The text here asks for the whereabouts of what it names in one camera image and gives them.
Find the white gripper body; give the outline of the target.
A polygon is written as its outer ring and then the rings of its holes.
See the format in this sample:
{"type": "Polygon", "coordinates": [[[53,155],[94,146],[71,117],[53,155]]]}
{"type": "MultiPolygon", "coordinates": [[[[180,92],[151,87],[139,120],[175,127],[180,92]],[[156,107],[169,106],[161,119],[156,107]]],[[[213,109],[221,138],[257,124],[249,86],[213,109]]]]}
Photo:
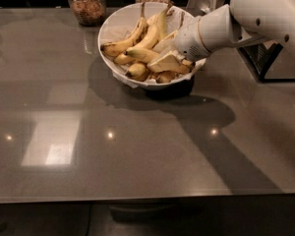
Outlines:
{"type": "Polygon", "coordinates": [[[194,17],[181,27],[174,38],[174,46],[188,60],[197,62],[224,47],[235,47],[240,27],[224,5],[204,16],[194,17]]]}

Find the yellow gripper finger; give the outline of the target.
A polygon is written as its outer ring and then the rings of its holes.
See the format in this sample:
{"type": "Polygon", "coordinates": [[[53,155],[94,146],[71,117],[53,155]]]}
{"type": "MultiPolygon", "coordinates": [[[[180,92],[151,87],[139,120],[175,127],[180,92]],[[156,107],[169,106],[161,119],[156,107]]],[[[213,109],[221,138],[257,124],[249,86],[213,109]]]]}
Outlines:
{"type": "Polygon", "coordinates": [[[177,30],[173,31],[169,35],[167,35],[164,39],[162,39],[152,50],[156,53],[161,53],[167,47],[173,45],[174,37],[177,34],[177,30]]]}
{"type": "Polygon", "coordinates": [[[177,51],[167,51],[158,54],[155,58],[147,63],[147,67],[155,72],[172,71],[176,73],[184,73],[185,69],[182,68],[181,59],[183,58],[177,51]]]}

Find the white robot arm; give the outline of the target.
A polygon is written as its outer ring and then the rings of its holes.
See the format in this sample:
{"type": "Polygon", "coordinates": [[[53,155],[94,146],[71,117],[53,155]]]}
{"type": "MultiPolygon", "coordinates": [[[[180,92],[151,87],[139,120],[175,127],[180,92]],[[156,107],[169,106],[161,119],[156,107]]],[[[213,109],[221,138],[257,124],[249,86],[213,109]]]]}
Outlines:
{"type": "Polygon", "coordinates": [[[230,0],[182,26],[164,53],[197,62],[225,47],[274,40],[295,58],[295,0],[230,0]]]}

